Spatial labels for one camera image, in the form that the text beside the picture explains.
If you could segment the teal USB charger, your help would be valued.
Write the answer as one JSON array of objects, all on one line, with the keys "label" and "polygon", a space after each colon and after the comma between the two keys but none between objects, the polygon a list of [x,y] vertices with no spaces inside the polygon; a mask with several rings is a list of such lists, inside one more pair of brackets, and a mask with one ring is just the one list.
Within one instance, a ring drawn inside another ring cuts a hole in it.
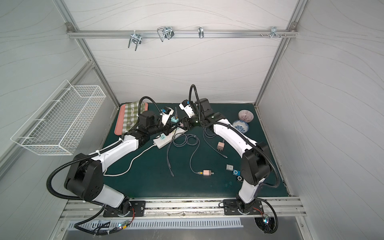
[{"label": "teal USB charger", "polygon": [[178,122],[179,122],[179,119],[176,118],[176,117],[171,117],[171,122],[172,122],[172,123],[178,123]]}]

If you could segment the white colourful power strip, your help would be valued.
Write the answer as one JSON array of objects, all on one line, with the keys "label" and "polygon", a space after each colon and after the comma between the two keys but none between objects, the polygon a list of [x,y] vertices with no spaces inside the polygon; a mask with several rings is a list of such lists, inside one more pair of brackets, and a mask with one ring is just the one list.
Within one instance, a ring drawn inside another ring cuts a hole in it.
[{"label": "white colourful power strip", "polygon": [[173,130],[171,133],[168,135],[165,135],[164,133],[160,134],[158,137],[153,139],[154,145],[158,148],[161,149],[164,146],[168,145],[172,139],[178,138],[181,134],[184,134],[187,132],[187,130],[183,130],[181,128],[176,128]]}]

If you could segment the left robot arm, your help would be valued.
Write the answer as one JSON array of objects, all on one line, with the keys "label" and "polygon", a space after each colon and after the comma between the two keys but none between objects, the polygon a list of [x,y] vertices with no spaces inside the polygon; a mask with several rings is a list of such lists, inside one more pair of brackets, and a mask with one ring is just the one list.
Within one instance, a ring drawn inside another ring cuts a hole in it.
[{"label": "left robot arm", "polygon": [[[172,131],[170,118],[174,110],[169,107],[157,110],[156,113],[139,110],[136,123],[122,133],[117,142],[90,155],[79,154],[55,169],[46,182],[49,193],[65,200],[84,200],[114,208],[120,206],[127,196],[105,185],[104,173],[115,162],[145,145],[151,136]],[[69,168],[69,172],[64,185],[72,196],[60,194],[52,186],[55,175],[65,168]]]}]

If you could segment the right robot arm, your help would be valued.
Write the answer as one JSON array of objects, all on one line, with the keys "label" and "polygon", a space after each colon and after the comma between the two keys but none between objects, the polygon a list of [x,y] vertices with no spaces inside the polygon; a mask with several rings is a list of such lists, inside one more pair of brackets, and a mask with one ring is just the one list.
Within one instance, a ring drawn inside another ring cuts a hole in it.
[{"label": "right robot arm", "polygon": [[242,187],[237,199],[244,205],[253,203],[259,190],[266,186],[277,188],[281,179],[270,154],[257,143],[237,130],[221,113],[214,112],[208,99],[200,99],[197,87],[190,86],[188,99],[180,104],[187,114],[189,125],[208,129],[223,138],[242,158]]}]

